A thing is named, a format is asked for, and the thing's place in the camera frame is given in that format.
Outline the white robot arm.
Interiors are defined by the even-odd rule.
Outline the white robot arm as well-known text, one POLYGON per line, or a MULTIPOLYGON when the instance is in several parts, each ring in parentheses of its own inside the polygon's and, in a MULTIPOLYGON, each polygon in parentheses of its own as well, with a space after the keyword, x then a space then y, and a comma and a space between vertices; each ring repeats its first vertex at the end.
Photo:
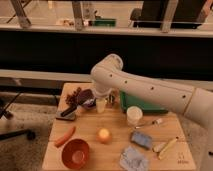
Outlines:
POLYGON ((91 69, 93 93, 105 98, 112 88, 181 114, 208 131, 200 171, 213 169, 213 92, 194 86, 137 76, 122 71, 123 61, 110 54, 91 69))

